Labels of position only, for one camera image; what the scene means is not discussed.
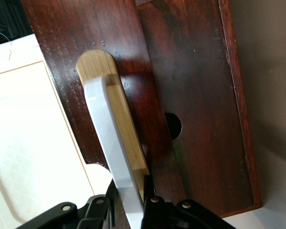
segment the wood grain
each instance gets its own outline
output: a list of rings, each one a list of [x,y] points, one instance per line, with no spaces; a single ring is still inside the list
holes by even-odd
[[[154,0],[137,9],[162,104],[183,124],[173,143],[187,197],[222,217],[260,207],[218,1]]]
[[[107,86],[108,96],[143,200],[144,175],[148,175],[149,171],[113,57],[102,50],[86,51],[77,61],[76,68],[83,86],[89,79],[109,76],[111,83]]]
[[[249,124],[249,116],[245,102],[245,92],[240,72],[240,64],[237,56],[236,41],[232,26],[232,17],[228,0],[219,0],[219,7],[222,17],[222,23],[225,33],[225,42],[227,46],[228,58],[230,62],[231,74],[233,78],[237,107],[239,111],[240,124],[243,133],[246,162],[248,166],[253,199],[257,208],[262,207],[262,199],[257,177],[255,157],[253,153],[253,144]]]
[[[100,49],[115,59],[156,191],[167,193],[173,202],[185,199],[134,1],[23,0],[22,3],[86,163],[106,166],[75,64],[85,51]]]

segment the wooden handle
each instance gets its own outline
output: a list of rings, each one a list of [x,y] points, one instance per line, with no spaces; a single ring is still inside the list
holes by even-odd
[[[149,174],[149,171],[113,57],[102,50],[90,50],[81,55],[77,61],[76,68],[83,86],[89,79],[103,75],[109,76],[111,82],[107,85],[107,91],[110,104],[122,136],[135,181],[141,198],[143,198],[143,178],[144,175]]]

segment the reddish-brown wood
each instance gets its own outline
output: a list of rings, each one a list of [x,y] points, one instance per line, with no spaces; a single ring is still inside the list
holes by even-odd
[[[156,190],[174,202],[185,198],[134,2],[22,2],[85,161],[105,165],[75,64],[85,51],[102,49],[115,58]]]
[[[156,191],[220,216],[261,206],[227,0],[22,1],[87,163],[106,165],[75,64],[102,49],[116,60]],[[174,148],[164,112],[183,123]]]
[[[234,90],[239,111],[240,124],[242,127],[244,146],[246,153],[246,161],[250,175],[251,188],[256,207],[262,206],[262,199],[257,179],[257,171],[255,166],[255,158],[253,154],[252,137],[250,132],[249,117],[245,102],[245,93],[243,81],[240,73],[240,65],[237,57],[236,41],[232,27],[232,17],[228,0],[219,0],[219,7],[222,17],[223,28],[225,32],[225,42],[227,46],[228,58],[231,67],[231,73],[234,83]]]
[[[221,216],[260,207],[247,121],[240,125],[241,78],[231,75],[218,1],[153,0],[137,9],[162,104],[183,123],[173,143],[187,197]]]

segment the screw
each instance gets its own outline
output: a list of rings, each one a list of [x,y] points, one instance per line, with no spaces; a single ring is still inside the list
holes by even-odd
[[[98,199],[98,200],[96,201],[97,204],[102,204],[103,202],[104,202],[103,199]]]
[[[63,211],[67,211],[67,210],[69,210],[70,208],[71,208],[70,205],[65,205],[65,206],[62,207],[62,210],[63,210]]]
[[[191,204],[189,202],[184,202],[182,203],[182,207],[188,209],[191,207]]]
[[[153,198],[151,198],[151,202],[158,203],[159,202],[159,198],[158,197],[153,197]]]

